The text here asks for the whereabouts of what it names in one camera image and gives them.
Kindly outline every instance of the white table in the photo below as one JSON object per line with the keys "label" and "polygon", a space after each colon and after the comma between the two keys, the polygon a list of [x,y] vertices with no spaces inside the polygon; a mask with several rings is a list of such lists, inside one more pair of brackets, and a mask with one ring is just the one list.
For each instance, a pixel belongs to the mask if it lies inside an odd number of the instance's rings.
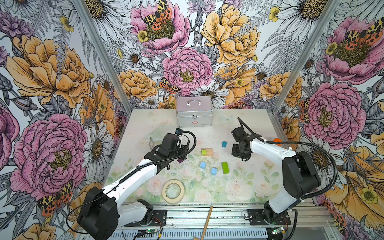
{"label": "white table", "polygon": [[[231,155],[235,143],[231,131],[240,126],[237,117],[267,140],[277,137],[266,110],[214,110],[212,126],[183,128],[197,138],[196,148],[188,158],[181,164],[173,161],[170,170],[163,169],[149,179],[127,202],[165,202],[161,192],[171,179],[181,181],[185,187],[182,202],[265,202],[272,198],[281,189],[281,168],[258,154],[252,154],[247,162]],[[133,110],[105,184],[119,179],[143,159],[151,150],[148,134],[160,128],[174,132],[175,110]],[[213,148],[214,156],[202,156],[202,148]],[[200,168],[202,161],[206,162],[205,169]],[[223,174],[221,162],[228,163],[229,174]],[[210,173],[213,167],[217,169],[216,175]]]}

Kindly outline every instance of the green block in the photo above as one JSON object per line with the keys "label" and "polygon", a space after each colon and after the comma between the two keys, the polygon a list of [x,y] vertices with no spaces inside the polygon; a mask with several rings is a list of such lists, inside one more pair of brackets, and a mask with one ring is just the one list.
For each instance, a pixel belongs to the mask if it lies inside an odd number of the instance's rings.
{"label": "green block", "polygon": [[224,174],[229,173],[229,168],[228,168],[228,163],[227,162],[222,162],[221,166],[223,167],[223,173]]}

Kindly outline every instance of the light blue cube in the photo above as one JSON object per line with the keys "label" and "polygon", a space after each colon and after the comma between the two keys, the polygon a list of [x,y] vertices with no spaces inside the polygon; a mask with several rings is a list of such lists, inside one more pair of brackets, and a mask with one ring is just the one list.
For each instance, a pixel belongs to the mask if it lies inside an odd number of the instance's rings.
{"label": "light blue cube", "polygon": [[212,175],[216,175],[216,173],[217,173],[217,169],[213,167],[212,170],[211,170],[211,174]]}

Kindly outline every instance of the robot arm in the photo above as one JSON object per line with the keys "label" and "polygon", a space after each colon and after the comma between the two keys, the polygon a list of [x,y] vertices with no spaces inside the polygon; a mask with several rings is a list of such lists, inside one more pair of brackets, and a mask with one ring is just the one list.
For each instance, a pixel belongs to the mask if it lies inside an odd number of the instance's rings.
{"label": "robot arm", "polygon": [[[264,204],[264,220],[273,223],[281,215],[285,215],[285,211],[300,203],[303,195],[320,186],[319,175],[308,153],[295,152],[291,147],[284,149],[278,145],[266,143],[266,140],[252,132],[240,118],[238,119],[241,127],[232,131],[233,137],[238,142],[232,147],[232,155],[247,161],[253,152],[282,167],[284,188]],[[244,131],[243,125],[251,134]]]}
{"label": "robot arm", "polygon": [[[189,140],[186,145],[182,144],[179,135],[183,133],[192,135],[194,144],[191,149]],[[117,227],[131,222],[147,225],[152,218],[153,206],[142,199],[128,205],[122,205],[123,202],[146,180],[163,168],[169,169],[169,163],[174,159],[185,160],[195,146],[196,137],[191,132],[176,129],[176,134],[168,133],[161,145],[147,153],[119,180],[103,189],[92,188],[85,196],[77,223],[96,240],[106,240]]]}

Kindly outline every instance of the wooden stick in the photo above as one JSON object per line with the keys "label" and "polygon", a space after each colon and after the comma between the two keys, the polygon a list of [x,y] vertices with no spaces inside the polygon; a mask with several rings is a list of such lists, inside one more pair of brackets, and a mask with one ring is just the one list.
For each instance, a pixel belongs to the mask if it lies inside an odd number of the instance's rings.
{"label": "wooden stick", "polygon": [[204,226],[204,230],[203,230],[203,233],[201,235],[201,240],[204,239],[204,235],[205,235],[205,232],[207,231],[207,226],[208,226],[208,222],[209,222],[209,218],[211,217],[211,213],[212,213],[212,209],[214,207],[211,206],[211,208],[209,209],[209,212],[208,212],[208,217],[207,217],[207,220],[205,221],[205,226]]}

